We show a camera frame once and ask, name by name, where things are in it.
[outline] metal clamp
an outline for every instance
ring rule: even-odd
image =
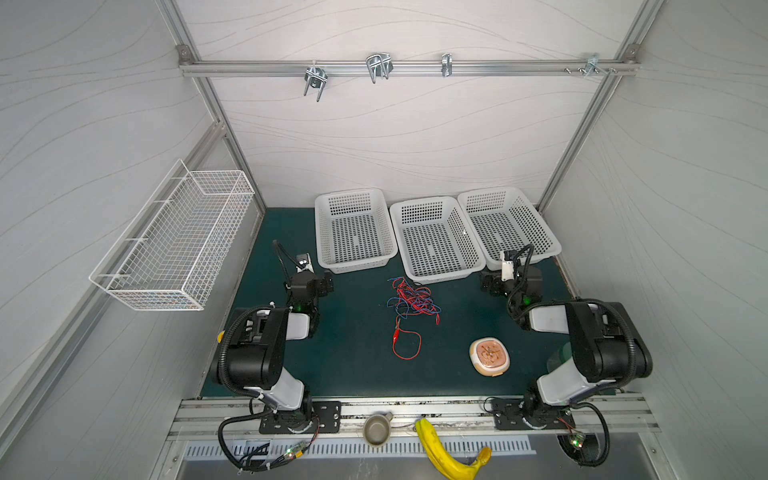
[[[306,72],[304,72],[304,80],[306,80],[306,85],[304,86],[304,96],[306,97],[306,93],[310,90],[310,87],[319,88],[317,91],[317,101],[320,101],[320,95],[323,94],[323,89],[325,88],[326,82],[328,81],[328,75],[326,75],[326,72],[322,68],[309,67],[307,68]]]
[[[453,55],[449,53],[442,54],[442,76],[450,77],[453,74]]]
[[[388,53],[375,53],[366,58],[366,67],[373,83],[376,83],[377,76],[389,80],[389,73],[393,69],[392,57]]]
[[[600,68],[598,68],[599,60],[600,58],[598,57],[598,54],[594,54],[587,59],[587,64],[584,67],[579,68],[578,70],[585,77],[588,77],[591,74],[599,74],[601,72]]]

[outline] white wall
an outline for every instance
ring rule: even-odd
[[[0,4],[0,404],[211,122],[152,0]],[[234,168],[223,143],[204,167]],[[110,303],[0,478],[149,476],[197,394],[256,221],[252,205],[203,312]]]
[[[612,58],[640,0],[180,0],[204,60]],[[267,204],[377,187],[388,202],[498,185],[538,201],[593,78],[301,78],[214,86]]]
[[[545,212],[585,296],[624,303],[683,478],[765,478],[768,5],[670,0]]]
[[[220,142],[202,169],[222,167],[232,170],[234,162]],[[197,396],[207,373],[257,220],[251,203],[204,311],[139,313],[111,302],[0,478],[149,477],[179,402]]]
[[[0,403],[211,121],[151,0],[0,5]]]

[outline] round container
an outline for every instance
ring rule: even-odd
[[[469,346],[469,358],[481,375],[499,376],[509,368],[507,349],[492,336],[472,342]]]
[[[387,443],[389,440],[389,432],[391,427],[389,422],[392,421],[392,413],[388,412],[384,415],[376,413],[371,415],[366,420],[366,424],[362,428],[362,437],[368,442],[368,445],[372,447],[380,447]]]

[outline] white plastic basket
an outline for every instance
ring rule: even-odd
[[[384,194],[375,188],[315,199],[317,263],[334,273],[385,266],[397,254]]]
[[[392,205],[389,212],[411,280],[445,282],[485,267],[480,242],[455,198],[408,200]]]
[[[172,177],[175,171],[178,167],[89,277],[134,310],[202,310],[253,197],[241,170],[184,166],[182,176]],[[170,194],[155,200],[162,187]],[[137,229],[140,233],[131,235]],[[121,253],[125,245],[130,248]]]
[[[533,243],[531,263],[558,255],[562,247],[531,202],[517,188],[473,190],[458,196],[458,203],[472,221],[490,270],[500,270],[503,250],[520,250]]]

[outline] beige round box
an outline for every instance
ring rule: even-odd
[[[492,336],[472,342],[469,346],[469,358],[481,375],[499,376],[509,368],[506,347]]]

